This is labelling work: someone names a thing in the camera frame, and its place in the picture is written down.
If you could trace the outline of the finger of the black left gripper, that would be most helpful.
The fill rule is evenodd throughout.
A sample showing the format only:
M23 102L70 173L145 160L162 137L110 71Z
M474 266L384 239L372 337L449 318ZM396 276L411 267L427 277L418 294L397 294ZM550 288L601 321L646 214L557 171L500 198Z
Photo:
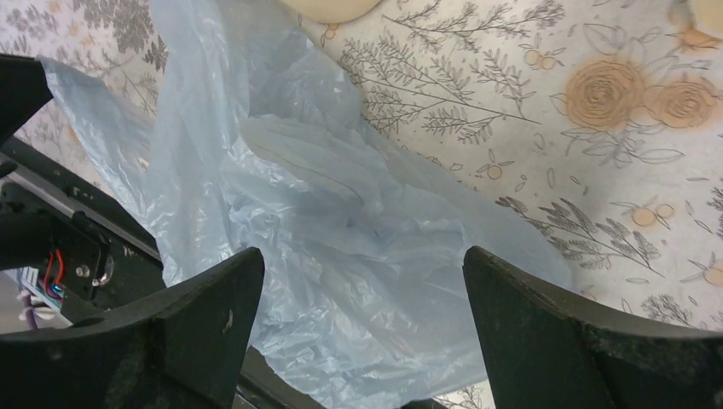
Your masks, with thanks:
M52 99L39 60L1 54L1 145Z

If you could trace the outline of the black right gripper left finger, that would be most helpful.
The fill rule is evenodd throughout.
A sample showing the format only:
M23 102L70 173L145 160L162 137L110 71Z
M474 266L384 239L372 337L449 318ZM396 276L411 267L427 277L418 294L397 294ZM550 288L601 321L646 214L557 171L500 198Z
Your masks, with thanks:
M63 329L1 337L4 408L230 408L263 287L260 250Z

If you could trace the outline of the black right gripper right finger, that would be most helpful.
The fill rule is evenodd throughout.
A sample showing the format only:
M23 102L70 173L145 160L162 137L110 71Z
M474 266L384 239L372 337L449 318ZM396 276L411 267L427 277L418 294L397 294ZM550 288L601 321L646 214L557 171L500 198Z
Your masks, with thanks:
M463 274L497 407L721 407L719 332L606 307L480 247Z

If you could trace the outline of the blue plastic trash bag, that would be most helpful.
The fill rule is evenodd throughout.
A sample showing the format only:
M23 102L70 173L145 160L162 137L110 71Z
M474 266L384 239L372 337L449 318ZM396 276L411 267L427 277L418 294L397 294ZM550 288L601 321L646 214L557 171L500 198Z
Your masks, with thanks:
M397 408L485 379L462 273L478 245L568 289L532 225L400 148L270 1L153 1L170 54L149 119L48 57L56 105L167 285L263 253L252 345L327 408Z

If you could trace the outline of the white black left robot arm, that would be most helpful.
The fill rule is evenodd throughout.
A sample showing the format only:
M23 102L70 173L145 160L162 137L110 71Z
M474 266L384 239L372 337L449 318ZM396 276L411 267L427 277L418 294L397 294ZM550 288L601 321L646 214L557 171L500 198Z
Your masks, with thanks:
M52 100L42 64L31 57L1 55L1 269L41 263L50 249L45 216L11 204L8 176L39 154L15 133Z

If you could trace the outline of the beige plastic trash bin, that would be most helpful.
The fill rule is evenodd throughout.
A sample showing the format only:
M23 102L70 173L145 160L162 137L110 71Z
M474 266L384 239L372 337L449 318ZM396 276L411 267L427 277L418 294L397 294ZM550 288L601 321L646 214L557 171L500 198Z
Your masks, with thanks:
M281 0L293 11L319 23L344 23L362 17L381 0Z

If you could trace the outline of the large translucent yellow bag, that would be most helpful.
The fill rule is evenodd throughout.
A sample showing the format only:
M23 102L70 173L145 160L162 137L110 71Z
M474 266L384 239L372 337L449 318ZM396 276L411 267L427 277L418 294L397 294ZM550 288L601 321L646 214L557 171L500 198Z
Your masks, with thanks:
M688 0L693 25L702 33L722 38L722 0Z

